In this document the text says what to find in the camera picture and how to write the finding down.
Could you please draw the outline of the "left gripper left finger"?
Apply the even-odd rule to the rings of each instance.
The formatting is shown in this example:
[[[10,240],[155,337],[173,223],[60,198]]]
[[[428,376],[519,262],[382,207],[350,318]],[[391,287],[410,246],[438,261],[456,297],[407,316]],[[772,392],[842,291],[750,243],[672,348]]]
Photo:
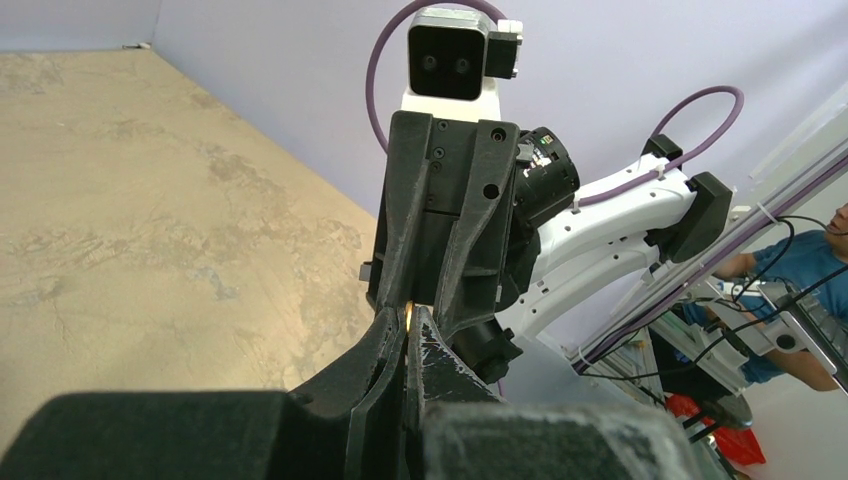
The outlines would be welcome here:
[[[78,392],[24,424],[5,479],[392,479],[406,314],[292,391]]]

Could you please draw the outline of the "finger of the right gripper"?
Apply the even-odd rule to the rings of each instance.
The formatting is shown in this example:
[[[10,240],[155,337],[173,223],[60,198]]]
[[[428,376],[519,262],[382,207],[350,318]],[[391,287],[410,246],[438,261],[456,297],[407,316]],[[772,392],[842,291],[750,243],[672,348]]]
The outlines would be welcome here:
[[[415,247],[427,190],[426,159],[433,116],[397,111],[391,119],[384,182],[386,247],[377,305],[400,308],[413,299]]]
[[[451,339],[494,318],[509,230],[520,128],[481,120],[473,125],[467,180],[452,226],[434,317]]]

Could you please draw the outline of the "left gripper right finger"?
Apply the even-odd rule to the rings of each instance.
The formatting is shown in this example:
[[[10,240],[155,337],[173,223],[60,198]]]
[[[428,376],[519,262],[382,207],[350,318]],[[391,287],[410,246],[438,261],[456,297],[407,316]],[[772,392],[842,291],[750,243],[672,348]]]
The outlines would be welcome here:
[[[621,402],[513,404],[409,307],[405,463],[411,479],[700,479],[671,416]]]

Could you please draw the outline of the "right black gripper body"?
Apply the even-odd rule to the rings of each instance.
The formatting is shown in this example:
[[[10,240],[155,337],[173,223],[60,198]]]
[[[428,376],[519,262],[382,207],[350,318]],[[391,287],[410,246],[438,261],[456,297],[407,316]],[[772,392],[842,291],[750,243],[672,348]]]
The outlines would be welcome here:
[[[429,163],[427,190],[419,237],[415,247],[413,299],[407,303],[413,302],[434,307],[438,299],[438,287],[442,279],[446,247],[452,226],[459,218],[464,185],[467,180],[467,169],[463,166],[463,162],[470,158],[474,136],[473,125],[478,122],[433,117],[431,137],[426,155]],[[520,141],[525,133],[525,130],[520,128],[515,176],[518,168],[524,163],[521,157],[524,148]],[[373,257],[368,263],[370,274],[366,293],[368,303],[376,312],[385,309],[377,305],[386,247],[384,182],[385,175]]]

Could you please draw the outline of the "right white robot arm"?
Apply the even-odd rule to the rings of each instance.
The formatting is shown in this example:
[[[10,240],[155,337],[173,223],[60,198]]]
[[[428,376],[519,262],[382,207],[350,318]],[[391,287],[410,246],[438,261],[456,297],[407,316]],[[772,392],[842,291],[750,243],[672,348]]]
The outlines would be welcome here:
[[[375,306],[434,310],[451,350],[484,382],[533,337],[616,279],[680,264],[721,234],[731,192],[685,175],[657,134],[638,163],[582,186],[559,139],[472,110],[404,108],[391,120],[372,257]]]

